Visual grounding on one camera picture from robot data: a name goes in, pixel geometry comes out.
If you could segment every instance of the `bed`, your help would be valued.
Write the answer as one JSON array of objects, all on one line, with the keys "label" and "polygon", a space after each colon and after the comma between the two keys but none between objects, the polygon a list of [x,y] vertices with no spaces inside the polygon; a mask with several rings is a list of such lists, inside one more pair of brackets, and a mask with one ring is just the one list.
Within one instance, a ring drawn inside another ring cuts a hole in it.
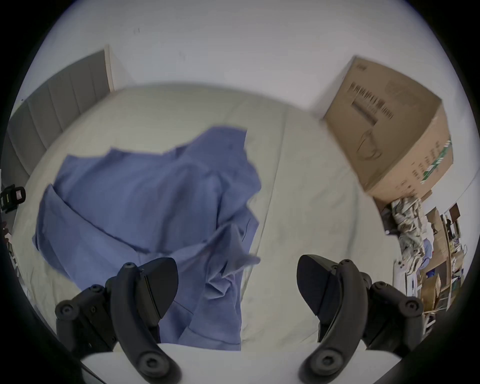
[{"label": "bed", "polygon": [[262,189],[249,207],[259,221],[251,253],[259,265],[242,282],[242,349],[251,354],[316,342],[318,320],[296,283],[299,257],[352,259],[373,281],[392,282],[398,242],[384,234],[373,200],[322,121],[262,96],[169,84],[108,93],[46,148],[30,173],[12,246],[34,303],[55,330],[55,305],[79,289],[34,248],[39,201],[68,154],[97,156],[111,147],[161,153],[215,124],[247,129],[245,149]]}]

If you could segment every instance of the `blue cloth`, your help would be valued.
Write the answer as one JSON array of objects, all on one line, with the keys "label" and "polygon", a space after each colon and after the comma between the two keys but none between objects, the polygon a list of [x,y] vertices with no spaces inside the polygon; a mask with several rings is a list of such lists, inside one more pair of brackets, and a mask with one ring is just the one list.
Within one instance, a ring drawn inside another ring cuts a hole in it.
[{"label": "blue cloth", "polygon": [[423,257],[423,260],[419,269],[423,269],[428,265],[428,263],[430,262],[430,259],[432,258],[432,253],[433,253],[433,248],[432,248],[432,244],[430,243],[430,240],[425,239],[423,241],[423,247],[425,249],[425,256]]},{"label": "blue cloth", "polygon": [[162,155],[112,149],[68,156],[44,193],[34,245],[79,289],[104,284],[126,262],[175,259],[179,288],[160,321],[163,343],[240,349],[242,270],[260,190],[245,131],[213,127]]}]

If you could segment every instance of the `headboard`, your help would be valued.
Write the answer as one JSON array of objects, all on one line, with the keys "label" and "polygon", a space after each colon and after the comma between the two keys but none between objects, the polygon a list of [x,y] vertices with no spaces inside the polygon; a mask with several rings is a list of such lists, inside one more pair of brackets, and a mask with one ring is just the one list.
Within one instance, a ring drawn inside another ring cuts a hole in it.
[{"label": "headboard", "polygon": [[[25,186],[55,139],[110,93],[105,52],[87,56],[50,77],[11,116],[0,159],[2,190],[11,184]],[[10,230],[15,214],[2,214]]]}]

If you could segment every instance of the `stacked items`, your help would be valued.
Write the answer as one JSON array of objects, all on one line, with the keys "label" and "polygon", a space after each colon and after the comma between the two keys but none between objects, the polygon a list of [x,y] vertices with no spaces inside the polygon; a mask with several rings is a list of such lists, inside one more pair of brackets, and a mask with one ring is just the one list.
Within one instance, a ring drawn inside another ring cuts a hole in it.
[{"label": "stacked items", "polygon": [[407,275],[425,268],[432,258],[433,229],[423,213],[420,199],[406,197],[392,203],[392,216],[399,231],[401,269]]}]

